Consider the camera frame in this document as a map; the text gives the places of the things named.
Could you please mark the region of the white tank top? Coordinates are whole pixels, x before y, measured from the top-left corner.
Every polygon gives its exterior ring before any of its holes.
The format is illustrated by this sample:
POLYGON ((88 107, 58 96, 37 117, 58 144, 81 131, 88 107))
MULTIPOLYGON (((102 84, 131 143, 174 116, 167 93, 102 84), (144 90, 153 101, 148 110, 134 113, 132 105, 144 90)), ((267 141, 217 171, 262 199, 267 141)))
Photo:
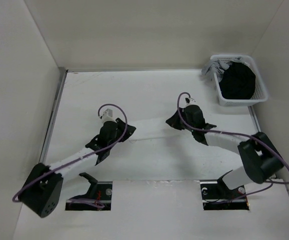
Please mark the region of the white tank top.
POLYGON ((166 123, 164 118, 137 120, 132 121, 130 124, 136 127, 136 130, 128 139, 130 143, 145 140, 165 139, 176 136, 194 140, 192 134, 188 130, 174 129, 166 123))

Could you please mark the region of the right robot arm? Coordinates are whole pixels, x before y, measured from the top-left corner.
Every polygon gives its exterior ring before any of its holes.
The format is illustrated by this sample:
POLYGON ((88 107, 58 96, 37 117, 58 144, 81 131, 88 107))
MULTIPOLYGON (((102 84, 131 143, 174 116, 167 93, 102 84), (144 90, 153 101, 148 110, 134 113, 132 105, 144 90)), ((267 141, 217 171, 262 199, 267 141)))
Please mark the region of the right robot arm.
POLYGON ((283 159, 263 132, 254 135, 221 131, 206 122, 199 106, 189 104, 178 108, 166 124, 175 130, 191 132, 203 145, 219 147, 239 155, 242 166, 217 179, 216 192, 220 199, 237 196, 239 188, 249 183, 263 184, 284 167, 283 159))

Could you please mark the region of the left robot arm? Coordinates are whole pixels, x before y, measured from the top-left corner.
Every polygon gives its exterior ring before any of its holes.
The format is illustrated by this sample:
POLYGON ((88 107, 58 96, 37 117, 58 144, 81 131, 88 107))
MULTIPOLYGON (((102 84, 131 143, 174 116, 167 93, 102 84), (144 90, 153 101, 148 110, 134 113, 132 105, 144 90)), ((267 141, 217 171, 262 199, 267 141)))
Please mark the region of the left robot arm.
POLYGON ((113 143, 128 140, 136 129, 120 118, 104 122, 99 134, 77 153, 50 165, 36 164, 17 199, 39 217, 47 217, 58 205, 66 181, 85 175, 88 168, 103 162, 110 155, 113 143))

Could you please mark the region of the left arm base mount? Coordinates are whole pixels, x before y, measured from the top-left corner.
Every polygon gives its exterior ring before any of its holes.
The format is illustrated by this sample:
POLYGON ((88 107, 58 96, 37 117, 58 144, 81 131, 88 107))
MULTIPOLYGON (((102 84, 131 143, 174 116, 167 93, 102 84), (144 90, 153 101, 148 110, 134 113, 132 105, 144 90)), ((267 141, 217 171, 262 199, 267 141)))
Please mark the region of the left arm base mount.
POLYGON ((66 211, 110 211, 112 207, 113 182, 98 181, 86 172, 80 173, 89 183, 85 194, 69 198, 65 203, 66 211))

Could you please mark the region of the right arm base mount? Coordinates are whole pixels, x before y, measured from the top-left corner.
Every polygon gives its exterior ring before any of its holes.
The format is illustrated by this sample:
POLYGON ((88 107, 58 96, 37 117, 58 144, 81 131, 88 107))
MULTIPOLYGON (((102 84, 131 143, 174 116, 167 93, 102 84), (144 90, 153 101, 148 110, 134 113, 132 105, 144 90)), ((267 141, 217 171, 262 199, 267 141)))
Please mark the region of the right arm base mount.
POLYGON ((246 193, 244 186, 228 189, 217 181, 200 182, 202 207, 205 211, 249 210, 247 197, 239 198, 246 193))

